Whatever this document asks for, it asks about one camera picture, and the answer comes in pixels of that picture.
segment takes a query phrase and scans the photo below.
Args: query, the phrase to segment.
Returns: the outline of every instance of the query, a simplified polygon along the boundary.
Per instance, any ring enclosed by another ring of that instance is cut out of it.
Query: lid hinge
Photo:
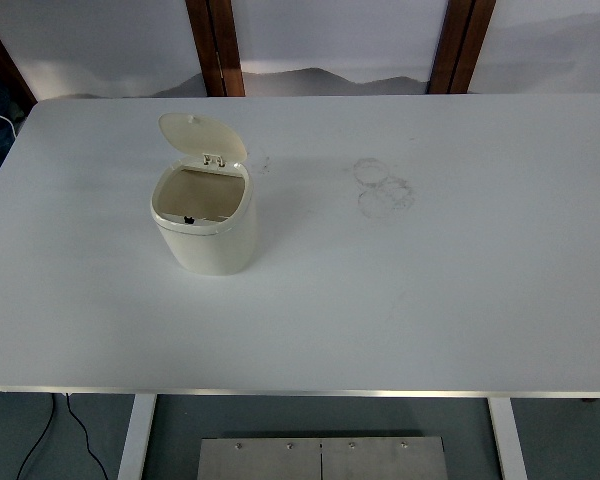
[[[202,157],[204,158],[204,165],[209,165],[213,162],[217,163],[219,167],[224,167],[226,165],[226,163],[221,155],[212,155],[210,153],[203,153]]]

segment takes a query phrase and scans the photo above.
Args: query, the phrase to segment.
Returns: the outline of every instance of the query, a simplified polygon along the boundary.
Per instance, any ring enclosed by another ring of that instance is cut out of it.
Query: trash can lid
[[[175,148],[191,157],[222,157],[226,163],[242,163],[247,150],[240,136],[219,120],[188,113],[165,113],[158,120],[160,131]]]

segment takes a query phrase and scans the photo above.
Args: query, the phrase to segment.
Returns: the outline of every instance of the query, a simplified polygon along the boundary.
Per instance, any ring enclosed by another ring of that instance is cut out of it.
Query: stainless steel panel
[[[440,437],[325,438],[324,480],[447,480]]]
[[[198,480],[320,480],[320,439],[202,440]]]
[[[447,480],[439,437],[202,441],[198,480]]]

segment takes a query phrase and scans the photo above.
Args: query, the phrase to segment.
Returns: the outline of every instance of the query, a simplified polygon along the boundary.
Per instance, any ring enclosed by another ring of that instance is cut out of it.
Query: smudge
[[[353,166],[353,176],[361,187],[374,188],[389,176],[389,167],[375,158],[362,158]]]
[[[413,189],[403,178],[391,175],[389,167],[380,160],[358,160],[353,175],[364,190],[358,197],[358,208],[365,217],[386,218],[413,205]]]
[[[262,166],[260,168],[258,168],[258,170],[256,170],[256,173],[259,173],[261,175],[264,175],[265,173],[269,173],[269,165],[270,165],[270,158],[265,157],[264,163],[262,164]]]

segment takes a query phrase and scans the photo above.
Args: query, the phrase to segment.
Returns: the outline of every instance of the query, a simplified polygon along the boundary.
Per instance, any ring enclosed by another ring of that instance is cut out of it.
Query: floor
[[[104,478],[65,397],[54,397],[50,429],[21,478]],[[133,396],[70,400],[91,450],[116,478]],[[600,479],[600,400],[518,399],[513,407],[530,480]],[[50,394],[0,393],[0,479],[16,478],[50,411]],[[202,438],[362,435],[441,436],[450,480],[501,478],[480,399],[185,396],[158,397],[144,478],[194,480]]]

